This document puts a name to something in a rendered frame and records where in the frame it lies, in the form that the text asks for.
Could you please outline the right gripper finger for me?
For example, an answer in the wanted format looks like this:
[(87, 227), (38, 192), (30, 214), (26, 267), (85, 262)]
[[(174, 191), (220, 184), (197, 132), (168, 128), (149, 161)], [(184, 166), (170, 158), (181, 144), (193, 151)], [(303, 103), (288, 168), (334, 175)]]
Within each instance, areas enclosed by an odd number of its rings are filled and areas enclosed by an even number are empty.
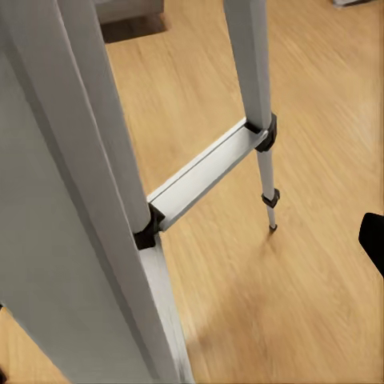
[(384, 216), (365, 213), (358, 240), (384, 277)]

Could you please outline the camera tripod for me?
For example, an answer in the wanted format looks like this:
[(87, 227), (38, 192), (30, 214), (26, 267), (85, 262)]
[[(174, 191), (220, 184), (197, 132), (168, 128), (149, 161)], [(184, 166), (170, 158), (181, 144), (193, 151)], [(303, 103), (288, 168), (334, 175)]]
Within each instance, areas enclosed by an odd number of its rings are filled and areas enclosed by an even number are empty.
[(0, 0), (0, 306), (70, 384), (194, 384), (159, 231), (253, 149), (277, 229), (266, 0), (222, 0), (246, 118), (146, 196), (94, 0)]

